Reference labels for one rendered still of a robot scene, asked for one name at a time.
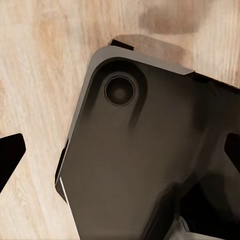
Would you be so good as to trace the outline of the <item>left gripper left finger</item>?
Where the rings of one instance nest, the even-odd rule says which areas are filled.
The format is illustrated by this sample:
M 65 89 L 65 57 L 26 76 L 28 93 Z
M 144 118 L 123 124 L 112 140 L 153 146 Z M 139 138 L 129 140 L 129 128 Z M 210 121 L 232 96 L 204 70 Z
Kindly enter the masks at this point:
M 26 152 L 22 133 L 0 138 L 0 193 Z

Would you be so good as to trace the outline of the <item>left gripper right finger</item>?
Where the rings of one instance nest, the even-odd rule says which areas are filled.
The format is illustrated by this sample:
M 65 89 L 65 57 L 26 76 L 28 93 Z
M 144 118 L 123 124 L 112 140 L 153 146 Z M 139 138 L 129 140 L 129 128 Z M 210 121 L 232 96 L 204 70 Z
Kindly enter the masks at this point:
M 240 173 L 240 135 L 229 133 L 224 146 L 224 151 Z

